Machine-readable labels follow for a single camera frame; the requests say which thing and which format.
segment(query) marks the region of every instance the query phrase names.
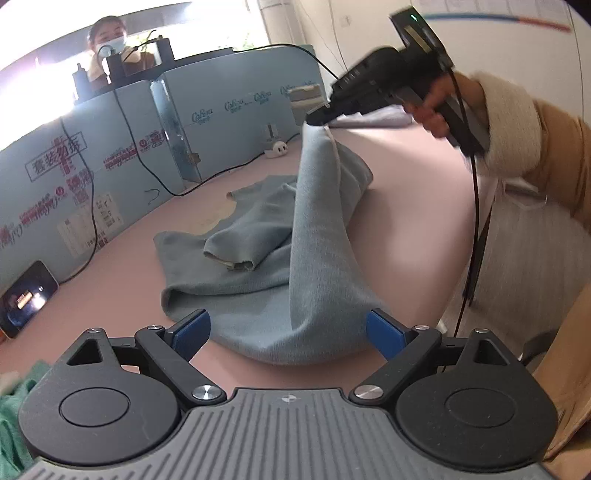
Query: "green cloth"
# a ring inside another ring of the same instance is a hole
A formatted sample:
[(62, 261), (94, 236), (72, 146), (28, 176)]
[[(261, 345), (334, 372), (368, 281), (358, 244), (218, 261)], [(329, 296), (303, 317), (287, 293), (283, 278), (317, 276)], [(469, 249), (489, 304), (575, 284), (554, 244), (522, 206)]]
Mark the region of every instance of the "green cloth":
[(18, 477), (33, 464), (18, 428), (18, 409), (25, 397), (49, 370), (43, 361), (31, 368), (27, 377), (14, 390), (0, 397), (0, 479)]

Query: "white sticker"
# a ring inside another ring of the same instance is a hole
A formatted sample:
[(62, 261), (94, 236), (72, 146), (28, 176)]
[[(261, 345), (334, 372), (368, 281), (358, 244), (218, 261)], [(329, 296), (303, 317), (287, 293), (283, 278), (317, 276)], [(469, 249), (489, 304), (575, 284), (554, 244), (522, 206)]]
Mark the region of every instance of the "white sticker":
[[(99, 233), (97, 250), (109, 243), (109, 237), (124, 225), (117, 204), (110, 193), (95, 198), (95, 221)], [(57, 230), (64, 239), (74, 258), (95, 246), (95, 229), (92, 225), (90, 205), (85, 203), (77, 212), (57, 225)]]

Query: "hand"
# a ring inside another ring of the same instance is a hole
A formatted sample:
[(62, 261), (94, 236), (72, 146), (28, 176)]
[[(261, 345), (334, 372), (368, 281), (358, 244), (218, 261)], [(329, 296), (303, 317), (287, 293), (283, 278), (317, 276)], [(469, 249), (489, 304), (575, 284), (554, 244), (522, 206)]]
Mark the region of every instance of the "hand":
[[(480, 83), (469, 79), (465, 75), (455, 73), (463, 100), (470, 106), (474, 114), (488, 127), (488, 113), (486, 111), (486, 97)], [(431, 132), (435, 138), (444, 138), (449, 134), (449, 125), (435, 109), (449, 96), (455, 96), (456, 90), (452, 78), (447, 74), (439, 77), (431, 84), (431, 90), (422, 105), (405, 103), (404, 110), (410, 113), (416, 122), (422, 124), (425, 130)]]

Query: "white fur cuff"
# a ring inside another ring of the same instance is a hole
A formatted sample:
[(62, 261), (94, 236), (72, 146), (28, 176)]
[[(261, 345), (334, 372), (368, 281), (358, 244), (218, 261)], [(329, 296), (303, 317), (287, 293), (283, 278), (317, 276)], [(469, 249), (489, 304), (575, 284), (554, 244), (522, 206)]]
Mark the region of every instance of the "white fur cuff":
[(486, 96), (491, 147), (487, 170), (499, 177), (521, 177), (540, 162), (541, 125), (534, 102), (523, 87), (478, 73)]

